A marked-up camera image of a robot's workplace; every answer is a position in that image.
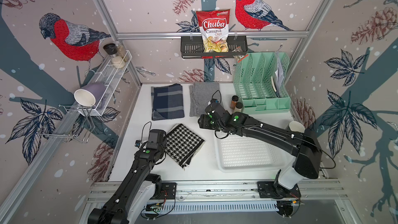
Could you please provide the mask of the dark green mug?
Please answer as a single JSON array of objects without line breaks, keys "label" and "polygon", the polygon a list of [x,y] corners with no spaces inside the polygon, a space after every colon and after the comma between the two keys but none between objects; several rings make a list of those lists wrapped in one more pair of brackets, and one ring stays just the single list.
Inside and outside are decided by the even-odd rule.
[{"label": "dark green mug", "polygon": [[291,121],[287,129],[293,132],[304,133],[306,128],[298,121]]}]

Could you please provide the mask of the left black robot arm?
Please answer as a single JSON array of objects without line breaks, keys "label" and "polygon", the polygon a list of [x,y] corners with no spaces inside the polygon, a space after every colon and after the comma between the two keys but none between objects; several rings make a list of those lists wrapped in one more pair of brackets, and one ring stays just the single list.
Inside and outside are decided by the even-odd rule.
[{"label": "left black robot arm", "polygon": [[128,224],[127,219],[133,200],[153,167],[164,157],[166,132],[149,131],[148,141],[134,155],[132,166],[113,196],[88,217],[89,224]]}]

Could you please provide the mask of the green plastic file organizer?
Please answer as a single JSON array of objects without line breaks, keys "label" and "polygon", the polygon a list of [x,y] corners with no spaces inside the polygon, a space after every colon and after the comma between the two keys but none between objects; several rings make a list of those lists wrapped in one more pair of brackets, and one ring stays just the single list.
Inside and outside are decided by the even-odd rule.
[{"label": "green plastic file organizer", "polygon": [[[290,59],[285,52],[279,52],[284,75]],[[282,85],[283,97],[277,97],[271,82],[276,70],[275,52],[249,53],[235,68],[233,85],[239,102],[243,103],[243,113],[279,114],[290,111],[291,98]]]}]

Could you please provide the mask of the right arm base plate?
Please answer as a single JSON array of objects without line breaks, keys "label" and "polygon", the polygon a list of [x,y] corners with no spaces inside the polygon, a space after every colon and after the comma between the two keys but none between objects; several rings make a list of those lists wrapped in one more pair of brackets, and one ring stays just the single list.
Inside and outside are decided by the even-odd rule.
[{"label": "right arm base plate", "polygon": [[260,198],[271,198],[276,200],[283,198],[301,198],[301,193],[297,184],[292,189],[286,189],[278,182],[269,180],[258,181],[257,191]]}]

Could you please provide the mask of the brown spice bottle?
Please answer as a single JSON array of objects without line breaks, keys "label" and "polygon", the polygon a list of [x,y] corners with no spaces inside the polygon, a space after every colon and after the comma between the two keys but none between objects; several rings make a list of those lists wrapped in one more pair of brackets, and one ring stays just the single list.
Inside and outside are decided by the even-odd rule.
[{"label": "brown spice bottle", "polygon": [[237,95],[233,95],[231,97],[230,109],[234,110],[236,108],[238,101],[239,101],[239,97]]}]

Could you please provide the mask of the white plastic basket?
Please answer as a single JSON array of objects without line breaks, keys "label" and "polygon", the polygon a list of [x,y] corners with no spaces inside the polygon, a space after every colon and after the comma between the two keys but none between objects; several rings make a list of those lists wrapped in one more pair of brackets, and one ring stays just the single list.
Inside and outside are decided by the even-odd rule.
[{"label": "white plastic basket", "polygon": [[230,135],[214,140],[218,168],[224,173],[280,170],[294,159],[284,150],[253,138]]}]

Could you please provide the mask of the beige spice bottle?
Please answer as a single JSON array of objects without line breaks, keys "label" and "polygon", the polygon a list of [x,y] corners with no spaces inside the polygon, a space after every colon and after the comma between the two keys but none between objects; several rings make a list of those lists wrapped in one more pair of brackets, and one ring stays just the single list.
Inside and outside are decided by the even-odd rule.
[{"label": "beige spice bottle", "polygon": [[243,107],[244,107],[243,103],[237,102],[236,106],[235,106],[235,109],[234,109],[234,112],[241,112],[243,110]]}]

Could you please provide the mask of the grey folded scarf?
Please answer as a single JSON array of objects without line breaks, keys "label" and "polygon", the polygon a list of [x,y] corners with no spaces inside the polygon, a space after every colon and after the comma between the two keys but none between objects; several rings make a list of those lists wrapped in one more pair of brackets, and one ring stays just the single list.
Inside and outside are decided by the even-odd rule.
[{"label": "grey folded scarf", "polygon": [[217,82],[193,83],[189,86],[190,94],[190,117],[200,117],[205,114],[213,94],[220,89]]}]

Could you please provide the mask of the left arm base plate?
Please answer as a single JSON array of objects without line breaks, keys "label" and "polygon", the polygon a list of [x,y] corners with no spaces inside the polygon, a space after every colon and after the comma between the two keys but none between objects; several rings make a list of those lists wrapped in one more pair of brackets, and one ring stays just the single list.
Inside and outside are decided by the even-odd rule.
[{"label": "left arm base plate", "polygon": [[138,200],[175,200],[176,187],[176,183],[156,184],[151,181],[144,181],[138,189],[134,202]]}]

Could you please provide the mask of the navy plaid scarf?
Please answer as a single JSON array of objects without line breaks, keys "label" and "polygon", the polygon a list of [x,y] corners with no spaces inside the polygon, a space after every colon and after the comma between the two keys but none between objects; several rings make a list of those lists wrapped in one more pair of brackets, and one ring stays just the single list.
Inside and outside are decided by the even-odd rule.
[{"label": "navy plaid scarf", "polygon": [[152,120],[169,120],[184,117],[183,87],[173,84],[151,87]]}]

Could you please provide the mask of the purple white cup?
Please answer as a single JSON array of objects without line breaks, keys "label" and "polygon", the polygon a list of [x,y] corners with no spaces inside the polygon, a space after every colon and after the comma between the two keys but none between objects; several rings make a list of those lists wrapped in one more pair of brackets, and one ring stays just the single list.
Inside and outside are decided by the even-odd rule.
[{"label": "purple white cup", "polygon": [[74,92],[76,102],[84,107],[93,107],[106,91],[103,83],[91,83]]}]

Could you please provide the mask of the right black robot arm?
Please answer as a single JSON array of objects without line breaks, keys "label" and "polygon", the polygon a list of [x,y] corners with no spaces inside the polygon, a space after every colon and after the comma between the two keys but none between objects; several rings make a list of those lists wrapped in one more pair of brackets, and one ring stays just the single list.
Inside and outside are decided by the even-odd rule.
[{"label": "right black robot arm", "polygon": [[285,130],[261,122],[247,114],[230,114],[212,100],[198,120],[201,129],[245,136],[266,142],[284,150],[295,159],[292,165],[278,172],[273,187],[291,190],[301,180],[317,179],[321,169],[322,149],[317,138],[309,130],[302,132]]}]

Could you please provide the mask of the red Chuba chips bag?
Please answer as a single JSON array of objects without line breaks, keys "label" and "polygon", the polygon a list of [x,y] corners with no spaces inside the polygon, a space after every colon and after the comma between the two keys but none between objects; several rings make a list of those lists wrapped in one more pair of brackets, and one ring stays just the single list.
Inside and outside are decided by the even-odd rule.
[{"label": "red Chuba chips bag", "polygon": [[228,52],[230,10],[197,11],[204,52]]}]

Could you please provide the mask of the papers in organizer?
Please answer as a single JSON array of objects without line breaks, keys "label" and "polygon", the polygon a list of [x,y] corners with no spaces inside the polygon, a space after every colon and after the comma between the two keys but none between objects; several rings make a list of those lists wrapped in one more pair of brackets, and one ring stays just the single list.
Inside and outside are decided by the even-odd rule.
[{"label": "papers in organizer", "polygon": [[274,72],[275,75],[271,76],[271,82],[276,96],[283,97],[282,85],[285,79],[285,75],[284,75],[282,61],[278,51],[275,52],[275,61],[276,61],[276,70]]}]

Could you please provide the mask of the black white houndstooth scarf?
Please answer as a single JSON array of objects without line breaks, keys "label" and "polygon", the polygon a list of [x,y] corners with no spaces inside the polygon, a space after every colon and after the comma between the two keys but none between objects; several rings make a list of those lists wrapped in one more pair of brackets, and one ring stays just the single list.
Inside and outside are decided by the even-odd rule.
[{"label": "black white houndstooth scarf", "polygon": [[204,143],[203,138],[181,123],[166,135],[166,154],[184,169]]}]

